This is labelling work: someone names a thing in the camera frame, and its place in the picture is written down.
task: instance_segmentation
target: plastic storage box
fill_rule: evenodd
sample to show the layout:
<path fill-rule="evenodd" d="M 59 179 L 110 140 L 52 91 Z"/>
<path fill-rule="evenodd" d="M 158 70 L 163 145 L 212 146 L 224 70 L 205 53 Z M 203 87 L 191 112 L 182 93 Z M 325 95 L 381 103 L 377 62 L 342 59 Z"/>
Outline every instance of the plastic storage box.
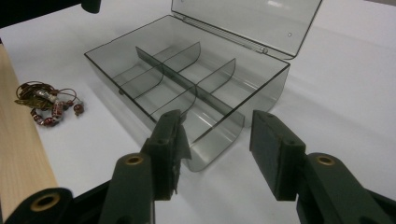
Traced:
<path fill-rule="evenodd" d="M 200 171 L 279 98 L 320 0 L 174 0 L 165 16 L 86 53 L 152 124 L 180 109 Z"/>

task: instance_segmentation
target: white surface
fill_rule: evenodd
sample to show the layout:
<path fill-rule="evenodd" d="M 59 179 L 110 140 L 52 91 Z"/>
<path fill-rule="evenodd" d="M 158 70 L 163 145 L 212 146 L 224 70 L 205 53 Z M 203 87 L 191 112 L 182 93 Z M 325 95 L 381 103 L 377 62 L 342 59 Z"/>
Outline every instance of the white surface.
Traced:
<path fill-rule="evenodd" d="M 20 83 L 73 88 L 86 113 L 38 128 L 60 186 L 79 195 L 111 177 L 149 130 L 97 76 L 83 53 L 170 14 L 170 0 L 103 1 L 0 30 Z M 367 189 L 396 200 L 396 7 L 324 0 L 285 90 L 271 111 L 307 144 L 343 161 Z M 248 151 L 250 131 L 201 173 L 182 167 L 179 194 L 156 203 L 157 223 L 298 223 L 278 203 Z"/>

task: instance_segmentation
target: beaded bracelet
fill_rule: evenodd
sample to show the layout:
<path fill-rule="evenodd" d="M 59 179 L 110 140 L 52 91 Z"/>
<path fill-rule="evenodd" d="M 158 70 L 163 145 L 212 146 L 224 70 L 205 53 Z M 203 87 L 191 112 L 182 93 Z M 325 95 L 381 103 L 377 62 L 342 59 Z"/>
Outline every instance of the beaded bracelet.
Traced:
<path fill-rule="evenodd" d="M 77 93 L 72 89 L 55 90 L 51 85 L 31 81 L 21 84 L 16 90 L 18 100 L 15 101 L 18 105 L 26 105 L 32 108 L 30 114 L 33 120 L 41 126 L 52 127 L 56 125 L 63 117 L 63 113 L 70 106 L 74 106 L 76 116 L 84 112 L 83 102 L 77 97 Z M 72 96 L 72 100 L 62 101 L 58 98 L 58 94 Z M 51 117 L 43 118 L 37 113 L 37 110 L 50 110 Z"/>

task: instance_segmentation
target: box lid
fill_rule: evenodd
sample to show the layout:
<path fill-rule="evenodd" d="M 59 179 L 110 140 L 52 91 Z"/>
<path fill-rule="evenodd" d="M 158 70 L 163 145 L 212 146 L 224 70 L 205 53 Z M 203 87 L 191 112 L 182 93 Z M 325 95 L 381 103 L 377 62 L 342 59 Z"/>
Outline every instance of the box lid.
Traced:
<path fill-rule="evenodd" d="M 247 48 L 292 59 L 321 0 L 173 0 L 183 21 Z"/>

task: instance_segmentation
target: wooden surface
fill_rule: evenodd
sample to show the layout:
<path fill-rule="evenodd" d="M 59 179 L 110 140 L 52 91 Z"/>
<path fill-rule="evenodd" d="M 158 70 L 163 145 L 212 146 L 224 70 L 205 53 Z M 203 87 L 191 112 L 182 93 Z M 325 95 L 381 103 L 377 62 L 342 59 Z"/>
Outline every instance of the wooden surface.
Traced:
<path fill-rule="evenodd" d="M 4 220 L 26 197 L 57 186 L 30 109 L 14 103 L 18 86 L 0 43 L 0 200 Z"/>

